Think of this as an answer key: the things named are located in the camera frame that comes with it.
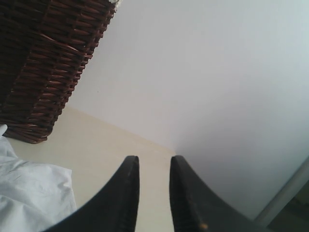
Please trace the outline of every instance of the wicker basket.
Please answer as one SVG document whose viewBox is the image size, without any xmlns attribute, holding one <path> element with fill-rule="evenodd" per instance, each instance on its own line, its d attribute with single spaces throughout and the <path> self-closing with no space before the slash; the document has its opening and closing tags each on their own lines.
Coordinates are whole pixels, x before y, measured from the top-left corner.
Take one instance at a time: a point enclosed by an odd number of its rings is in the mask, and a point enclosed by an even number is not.
<svg viewBox="0 0 309 232">
<path fill-rule="evenodd" d="M 45 141 L 115 5 L 108 0 L 0 0 L 0 124 Z"/>
</svg>

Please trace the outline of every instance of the white cloth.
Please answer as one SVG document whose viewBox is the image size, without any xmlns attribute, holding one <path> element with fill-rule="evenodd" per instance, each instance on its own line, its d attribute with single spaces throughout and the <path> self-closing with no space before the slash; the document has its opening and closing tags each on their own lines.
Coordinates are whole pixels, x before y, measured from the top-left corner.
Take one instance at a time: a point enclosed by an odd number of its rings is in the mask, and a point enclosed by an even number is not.
<svg viewBox="0 0 309 232">
<path fill-rule="evenodd" d="M 0 134 L 0 232 L 41 232 L 75 210 L 71 170 L 18 159 Z"/>
</svg>

